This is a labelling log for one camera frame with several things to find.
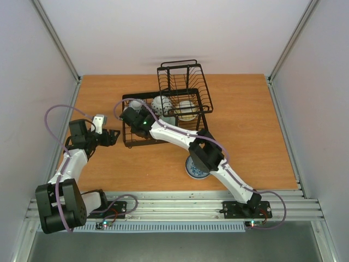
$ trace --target black wire dish rack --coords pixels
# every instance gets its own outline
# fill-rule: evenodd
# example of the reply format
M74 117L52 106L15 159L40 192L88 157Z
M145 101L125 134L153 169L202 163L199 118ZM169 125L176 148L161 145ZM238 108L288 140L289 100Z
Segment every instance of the black wire dish rack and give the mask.
M172 104L172 109L166 111L161 101L163 112L167 112L165 117L185 117L213 111L206 79L197 60L164 62L157 70L160 95L169 97ZM180 105L188 100L192 103Z
M164 67L164 64L176 65ZM170 73L170 71L176 71L177 73L177 69L180 69L181 71L185 70L186 73ZM151 108L151 102L155 97L165 96L170 100L172 108L167 108L166 110L164 110L163 101L161 100L163 112L166 112L166 114L164 114L164 117L175 117L176 126L187 130L201 130L202 128L208 130L205 114L212 112L213 106L201 65L197 63L197 60L162 63L158 68L158 79L160 88L159 92L125 94L122 96L122 98L142 99ZM185 107L179 107L179 104L184 101L190 101L191 103L186 105ZM129 102L130 101L126 101L122 103L122 110L124 110L125 107L129 106ZM186 117L194 117L194 119L190 121L182 121L182 119ZM129 148L132 148L133 146L166 143L166 141L163 140L144 139L131 133L131 127L127 126L125 122L123 122L123 141L125 146Z

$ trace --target white bowl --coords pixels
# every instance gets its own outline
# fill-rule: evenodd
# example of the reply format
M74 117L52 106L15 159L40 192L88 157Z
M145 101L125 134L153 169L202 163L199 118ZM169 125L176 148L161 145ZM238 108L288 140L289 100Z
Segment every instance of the white bowl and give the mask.
M152 101L152 109L155 111L157 116L161 116L164 113L168 113L170 109L172 109L172 104L168 97L166 96L157 96Z
M192 113L196 112L197 108L192 108L196 106L192 101L186 100L179 103L177 106L179 109L175 110L174 112L176 114L186 114L186 113ZM191 121L197 117L197 114L194 115L185 115L185 116L178 116L178 119L181 121Z

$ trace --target bowl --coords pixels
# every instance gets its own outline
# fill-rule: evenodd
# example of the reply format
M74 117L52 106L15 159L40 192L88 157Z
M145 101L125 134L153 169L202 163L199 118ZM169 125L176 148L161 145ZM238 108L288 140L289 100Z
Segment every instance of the bowl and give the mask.
M185 171L186 173L194 178L194 179L204 179L210 175L210 173L206 173L201 171L194 165L191 156L189 156L185 161Z
M192 112L196 112L197 108L194 108L196 105L194 104L194 102L189 101L189 100L185 100L180 102L176 107L178 108L177 110L175 110L175 114L187 114L187 113L192 113ZM195 117L197 117L197 114L193 114L193 115L184 115L184 116L178 116L178 119L181 121L191 121L193 119L195 119Z
M168 97L157 96L152 101L152 109L154 110L157 116L161 116L163 114L168 113L168 111L172 109L172 104Z

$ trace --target wooden table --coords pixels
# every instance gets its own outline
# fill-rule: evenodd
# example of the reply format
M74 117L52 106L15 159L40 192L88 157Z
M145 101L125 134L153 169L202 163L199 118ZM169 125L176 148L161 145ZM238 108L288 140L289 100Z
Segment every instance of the wooden table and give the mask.
M290 160L263 75L206 75L213 102L210 132L229 151L230 165L255 189L296 189ZM156 75L86 75L76 107L108 116L106 128L122 130L113 107L123 94L158 91ZM72 119L81 118L74 113ZM214 177L185 172L188 152L171 144L98 147L79 179L81 190L225 190Z

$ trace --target blue and white plate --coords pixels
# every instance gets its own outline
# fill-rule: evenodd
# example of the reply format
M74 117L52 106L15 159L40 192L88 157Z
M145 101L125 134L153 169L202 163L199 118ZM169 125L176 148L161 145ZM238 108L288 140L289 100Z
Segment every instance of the blue and white plate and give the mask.
M194 166L194 162L189 156L185 161L185 171L188 175L194 179L204 179L209 176L209 173L201 171L199 168Z

